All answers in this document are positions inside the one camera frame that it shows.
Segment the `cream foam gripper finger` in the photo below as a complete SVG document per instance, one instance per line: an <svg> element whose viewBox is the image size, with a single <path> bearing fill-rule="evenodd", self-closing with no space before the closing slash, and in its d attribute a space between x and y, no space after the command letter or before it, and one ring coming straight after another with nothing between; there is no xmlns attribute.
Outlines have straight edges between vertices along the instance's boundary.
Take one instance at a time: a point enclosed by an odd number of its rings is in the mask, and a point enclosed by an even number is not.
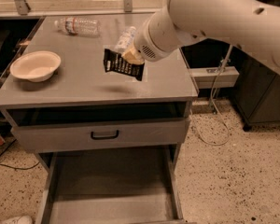
<svg viewBox="0 0 280 224"><path fill-rule="evenodd" d="M140 54L140 52L134 47L134 45L130 45L121 55L121 57L128 63L140 65L145 62L144 58Z"/></svg>

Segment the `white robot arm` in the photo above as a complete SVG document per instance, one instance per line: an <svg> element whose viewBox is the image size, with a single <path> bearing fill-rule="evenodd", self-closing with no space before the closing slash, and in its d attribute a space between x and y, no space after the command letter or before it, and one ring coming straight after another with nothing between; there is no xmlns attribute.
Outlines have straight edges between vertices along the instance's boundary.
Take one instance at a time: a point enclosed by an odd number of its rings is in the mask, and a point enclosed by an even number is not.
<svg viewBox="0 0 280 224"><path fill-rule="evenodd" d="M156 62L207 38L240 49L280 76L280 7L257 0L167 0L139 27L123 58Z"/></svg>

